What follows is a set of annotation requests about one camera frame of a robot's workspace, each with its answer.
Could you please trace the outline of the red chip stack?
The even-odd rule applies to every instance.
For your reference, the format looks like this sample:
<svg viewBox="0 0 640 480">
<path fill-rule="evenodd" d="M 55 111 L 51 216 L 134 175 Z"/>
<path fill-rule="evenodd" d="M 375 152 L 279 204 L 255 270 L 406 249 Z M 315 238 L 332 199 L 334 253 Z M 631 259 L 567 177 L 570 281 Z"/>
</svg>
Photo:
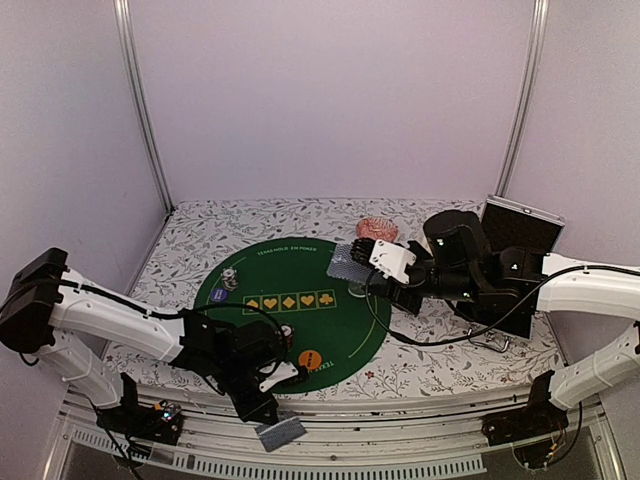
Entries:
<svg viewBox="0 0 640 480">
<path fill-rule="evenodd" d="M 282 334 L 284 335 L 284 338 L 286 340 L 286 345 L 287 345 L 287 350 L 291 351 L 293 348 L 293 343 L 294 343 L 294 329 L 292 326 L 287 325 L 287 324 L 283 324 L 280 326 L 280 330 L 282 332 Z"/>
</svg>

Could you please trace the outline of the clear green dealer button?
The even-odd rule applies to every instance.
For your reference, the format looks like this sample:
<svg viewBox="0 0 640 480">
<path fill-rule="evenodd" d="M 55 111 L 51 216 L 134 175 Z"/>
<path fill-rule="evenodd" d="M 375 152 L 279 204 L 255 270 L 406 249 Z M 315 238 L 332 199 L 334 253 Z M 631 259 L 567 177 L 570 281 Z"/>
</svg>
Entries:
<svg viewBox="0 0 640 480">
<path fill-rule="evenodd" d="M 363 288 L 359 285 L 351 285 L 348 287 L 348 292 L 355 298 L 364 298 L 365 292 Z"/>
</svg>

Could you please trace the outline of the blue patterned dealt card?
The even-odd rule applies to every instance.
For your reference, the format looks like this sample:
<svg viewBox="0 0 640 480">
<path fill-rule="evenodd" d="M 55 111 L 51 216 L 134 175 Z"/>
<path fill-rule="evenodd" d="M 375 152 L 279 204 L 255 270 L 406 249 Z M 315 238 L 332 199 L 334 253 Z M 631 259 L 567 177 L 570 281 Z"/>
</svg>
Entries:
<svg viewBox="0 0 640 480">
<path fill-rule="evenodd" d="M 274 425 L 260 425 L 255 428 L 258 440 L 268 453 L 274 452 L 307 433 L 297 416 L 278 421 Z"/>
</svg>

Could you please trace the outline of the orange round blind button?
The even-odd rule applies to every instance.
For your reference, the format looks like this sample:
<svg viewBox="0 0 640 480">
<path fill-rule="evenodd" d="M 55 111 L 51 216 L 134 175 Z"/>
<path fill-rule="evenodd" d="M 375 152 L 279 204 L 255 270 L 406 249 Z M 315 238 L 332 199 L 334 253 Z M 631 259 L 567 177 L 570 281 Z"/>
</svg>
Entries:
<svg viewBox="0 0 640 480">
<path fill-rule="evenodd" d="M 298 364 L 312 372 L 323 364 L 323 357 L 316 350 L 304 350 L 298 356 Z"/>
</svg>

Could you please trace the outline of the blue round blind button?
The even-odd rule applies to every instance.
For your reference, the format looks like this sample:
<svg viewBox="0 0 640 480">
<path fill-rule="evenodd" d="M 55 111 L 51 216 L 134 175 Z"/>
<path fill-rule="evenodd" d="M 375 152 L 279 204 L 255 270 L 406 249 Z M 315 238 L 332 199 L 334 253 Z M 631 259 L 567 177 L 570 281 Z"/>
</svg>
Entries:
<svg viewBox="0 0 640 480">
<path fill-rule="evenodd" d="M 209 300 L 212 303 L 222 303 L 228 299 L 229 291 L 225 288 L 214 288 L 209 294 Z"/>
</svg>

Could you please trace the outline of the white chip stack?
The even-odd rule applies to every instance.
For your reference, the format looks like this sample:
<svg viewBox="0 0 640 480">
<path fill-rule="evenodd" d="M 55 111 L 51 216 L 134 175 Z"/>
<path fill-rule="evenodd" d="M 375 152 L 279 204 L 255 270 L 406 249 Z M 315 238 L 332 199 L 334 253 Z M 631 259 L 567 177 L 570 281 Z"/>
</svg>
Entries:
<svg viewBox="0 0 640 480">
<path fill-rule="evenodd" d="M 232 292 L 239 286 L 238 271 L 234 267 L 227 267 L 221 272 L 221 281 L 223 287 Z"/>
</svg>

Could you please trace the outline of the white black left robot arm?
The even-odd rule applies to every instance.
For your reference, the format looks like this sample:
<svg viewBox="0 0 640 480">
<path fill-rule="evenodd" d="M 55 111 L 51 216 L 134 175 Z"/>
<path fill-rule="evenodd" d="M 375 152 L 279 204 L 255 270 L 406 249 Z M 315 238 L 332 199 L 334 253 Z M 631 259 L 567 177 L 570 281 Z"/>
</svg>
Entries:
<svg viewBox="0 0 640 480">
<path fill-rule="evenodd" d="M 156 439 L 180 429 L 180 410 L 167 402 L 141 405 L 135 381 L 111 371 L 79 332 L 198 375 L 231 399 L 244 422 L 276 423 L 272 388 L 308 378 L 305 368 L 288 361 L 288 338 L 266 312 L 235 326 L 201 308 L 153 307 L 96 285 L 66 260 L 66 251 L 52 247 L 15 274 L 1 306 L 1 342 L 53 366 L 90 400 L 104 429 Z"/>
</svg>

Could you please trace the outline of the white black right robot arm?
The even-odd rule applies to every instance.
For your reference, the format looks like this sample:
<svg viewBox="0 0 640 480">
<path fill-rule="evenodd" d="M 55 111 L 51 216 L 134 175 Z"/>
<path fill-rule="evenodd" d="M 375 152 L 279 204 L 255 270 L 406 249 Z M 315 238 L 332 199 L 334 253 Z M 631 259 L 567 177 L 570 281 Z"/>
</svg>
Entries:
<svg viewBox="0 0 640 480">
<path fill-rule="evenodd" d="M 422 241 L 407 247 L 358 238 L 352 258 L 386 280 L 375 294 L 417 314 L 430 297 L 468 304 L 496 328 L 512 317 L 571 311 L 626 318 L 616 339 L 579 362 L 534 380 L 541 393 L 517 415 L 517 427 L 537 436 L 566 411 L 639 371 L 639 270 L 596 264 L 512 246 L 491 250 L 479 217 L 447 210 L 423 224 Z"/>
</svg>

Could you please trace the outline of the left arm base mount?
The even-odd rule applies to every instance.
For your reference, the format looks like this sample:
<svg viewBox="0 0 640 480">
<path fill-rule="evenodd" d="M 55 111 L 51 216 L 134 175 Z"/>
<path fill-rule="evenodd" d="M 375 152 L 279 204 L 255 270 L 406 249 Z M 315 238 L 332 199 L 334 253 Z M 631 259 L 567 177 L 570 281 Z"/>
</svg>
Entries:
<svg viewBox="0 0 640 480">
<path fill-rule="evenodd" d="M 97 425 L 126 438 L 148 440 L 176 446 L 182 433 L 184 417 L 178 403 L 161 400 L 153 406 L 135 402 L 111 409 L 96 408 Z"/>
</svg>

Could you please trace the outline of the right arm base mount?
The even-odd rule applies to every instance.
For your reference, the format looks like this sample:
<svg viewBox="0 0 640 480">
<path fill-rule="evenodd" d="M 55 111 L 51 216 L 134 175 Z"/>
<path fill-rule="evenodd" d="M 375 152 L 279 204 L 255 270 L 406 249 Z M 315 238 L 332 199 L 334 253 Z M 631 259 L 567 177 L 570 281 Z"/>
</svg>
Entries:
<svg viewBox="0 0 640 480">
<path fill-rule="evenodd" d="M 528 470 L 546 469 L 566 440 L 565 411 L 527 407 L 485 415 L 481 432 L 490 446 L 511 445 L 516 462 Z"/>
</svg>

